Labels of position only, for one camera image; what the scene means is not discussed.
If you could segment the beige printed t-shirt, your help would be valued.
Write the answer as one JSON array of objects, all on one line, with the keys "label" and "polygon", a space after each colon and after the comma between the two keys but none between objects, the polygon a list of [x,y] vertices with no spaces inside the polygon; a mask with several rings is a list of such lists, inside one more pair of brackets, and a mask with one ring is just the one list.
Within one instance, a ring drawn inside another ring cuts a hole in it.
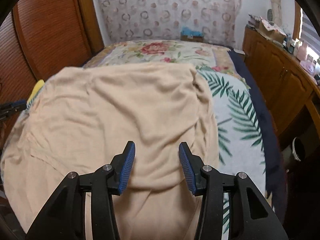
[{"label": "beige printed t-shirt", "polygon": [[71,171],[111,162],[128,141],[136,156],[114,197],[122,239],[193,239],[201,198],[187,188],[178,156],[185,141],[219,164],[217,122],[207,81],[188,63],[66,67],[43,86],[3,149],[5,195],[22,229]]}]

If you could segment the yellow pikachu plush toy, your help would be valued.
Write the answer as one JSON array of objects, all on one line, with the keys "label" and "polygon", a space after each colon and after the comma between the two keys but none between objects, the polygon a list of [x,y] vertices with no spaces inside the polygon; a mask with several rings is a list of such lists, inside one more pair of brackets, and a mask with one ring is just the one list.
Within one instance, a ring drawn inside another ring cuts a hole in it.
[{"label": "yellow pikachu plush toy", "polygon": [[31,95],[29,96],[27,100],[27,108],[29,108],[33,101],[36,99],[37,95],[41,91],[42,87],[44,86],[45,82],[43,79],[39,80],[36,85],[33,87],[33,90],[31,92]]}]

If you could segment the palm leaf print blanket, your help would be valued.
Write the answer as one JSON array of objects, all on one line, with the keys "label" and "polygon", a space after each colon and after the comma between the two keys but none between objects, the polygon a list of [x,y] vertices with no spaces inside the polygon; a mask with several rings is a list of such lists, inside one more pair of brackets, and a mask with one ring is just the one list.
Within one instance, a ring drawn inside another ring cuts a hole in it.
[{"label": "palm leaf print blanket", "polygon": [[221,173],[246,172],[265,193],[266,164],[262,131],[244,78],[223,74],[208,65],[196,66],[213,98]]}]

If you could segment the dark blue bed sheet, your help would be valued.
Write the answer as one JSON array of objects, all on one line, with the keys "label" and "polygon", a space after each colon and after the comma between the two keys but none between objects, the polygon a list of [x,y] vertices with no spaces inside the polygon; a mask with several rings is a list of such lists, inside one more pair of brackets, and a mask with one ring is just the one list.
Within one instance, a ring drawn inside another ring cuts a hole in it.
[{"label": "dark blue bed sheet", "polygon": [[229,56],[234,63],[237,73],[249,85],[250,96],[261,128],[266,161],[266,192],[272,195],[272,207],[281,223],[284,222],[287,208],[287,175],[283,165],[278,138],[273,130],[272,116],[269,113],[263,95],[260,92],[243,59],[234,50]]}]

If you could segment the brown louvered wardrobe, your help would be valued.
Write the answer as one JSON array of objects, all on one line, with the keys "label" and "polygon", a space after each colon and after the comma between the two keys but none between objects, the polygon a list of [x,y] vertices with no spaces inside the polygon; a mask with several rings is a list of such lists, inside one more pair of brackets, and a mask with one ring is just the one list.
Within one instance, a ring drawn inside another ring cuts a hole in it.
[{"label": "brown louvered wardrobe", "polygon": [[93,0],[1,0],[1,103],[37,81],[81,67],[104,47]]}]

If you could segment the wooden sideboard cabinet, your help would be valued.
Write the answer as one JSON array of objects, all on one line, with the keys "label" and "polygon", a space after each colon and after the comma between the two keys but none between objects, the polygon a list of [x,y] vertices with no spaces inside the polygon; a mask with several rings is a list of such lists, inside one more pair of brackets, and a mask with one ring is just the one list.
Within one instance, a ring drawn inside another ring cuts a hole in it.
[{"label": "wooden sideboard cabinet", "polygon": [[298,60],[249,27],[245,28],[242,50],[272,115],[276,135],[283,135],[304,107],[319,132],[319,106],[313,101],[319,98],[319,87]]}]

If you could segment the pink circle pattern curtain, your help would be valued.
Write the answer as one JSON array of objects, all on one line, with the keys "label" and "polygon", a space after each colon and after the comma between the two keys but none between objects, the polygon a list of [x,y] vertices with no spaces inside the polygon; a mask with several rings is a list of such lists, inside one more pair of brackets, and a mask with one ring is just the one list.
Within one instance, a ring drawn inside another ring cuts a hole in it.
[{"label": "pink circle pattern curtain", "polygon": [[183,31],[233,47],[242,0],[98,0],[111,42],[179,40]]}]

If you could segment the cardboard box with blue items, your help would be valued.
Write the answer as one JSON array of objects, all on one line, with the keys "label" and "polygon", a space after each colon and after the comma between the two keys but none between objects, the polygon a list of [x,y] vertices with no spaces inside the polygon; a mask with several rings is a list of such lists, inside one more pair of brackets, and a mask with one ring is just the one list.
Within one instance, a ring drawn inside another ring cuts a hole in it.
[{"label": "cardboard box with blue items", "polygon": [[188,27],[183,27],[181,29],[181,36],[180,36],[181,41],[188,41],[188,42],[204,42],[204,37],[203,33],[200,31],[194,31],[191,30]]}]

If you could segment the pink bottle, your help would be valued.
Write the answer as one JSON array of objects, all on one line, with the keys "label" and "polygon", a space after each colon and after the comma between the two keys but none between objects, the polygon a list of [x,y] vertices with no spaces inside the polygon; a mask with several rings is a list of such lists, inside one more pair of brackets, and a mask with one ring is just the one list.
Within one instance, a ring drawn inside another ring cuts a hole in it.
[{"label": "pink bottle", "polygon": [[306,61],[306,59],[308,57],[308,47],[309,47],[308,42],[303,41],[302,45],[298,48],[298,52],[297,52],[296,58],[299,61]]}]

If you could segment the open cardboard box on cabinet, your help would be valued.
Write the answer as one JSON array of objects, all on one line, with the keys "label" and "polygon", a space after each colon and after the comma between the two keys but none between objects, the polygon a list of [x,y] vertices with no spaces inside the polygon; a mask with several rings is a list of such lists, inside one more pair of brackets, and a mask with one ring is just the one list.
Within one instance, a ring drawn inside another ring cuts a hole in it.
[{"label": "open cardboard box on cabinet", "polygon": [[262,35],[264,38],[271,41],[277,41],[283,43],[286,34],[278,25],[275,23],[271,24],[269,21],[264,18],[260,18],[259,27],[257,32]]}]

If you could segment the small round fan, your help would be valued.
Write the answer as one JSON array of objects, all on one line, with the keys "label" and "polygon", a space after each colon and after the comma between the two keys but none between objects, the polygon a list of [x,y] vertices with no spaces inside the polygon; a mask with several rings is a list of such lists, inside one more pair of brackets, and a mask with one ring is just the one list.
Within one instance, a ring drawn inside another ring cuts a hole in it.
[{"label": "small round fan", "polygon": [[272,22],[273,21],[273,11],[272,9],[268,9],[267,11],[267,20]]}]

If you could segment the grey zebra window blind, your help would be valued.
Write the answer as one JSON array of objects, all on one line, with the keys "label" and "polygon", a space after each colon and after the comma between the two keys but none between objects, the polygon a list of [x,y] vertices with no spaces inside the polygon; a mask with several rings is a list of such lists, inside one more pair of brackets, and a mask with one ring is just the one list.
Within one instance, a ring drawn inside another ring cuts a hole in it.
[{"label": "grey zebra window blind", "polygon": [[300,37],[303,41],[308,43],[309,47],[317,55],[319,55],[319,35],[304,11],[302,11],[302,30]]}]

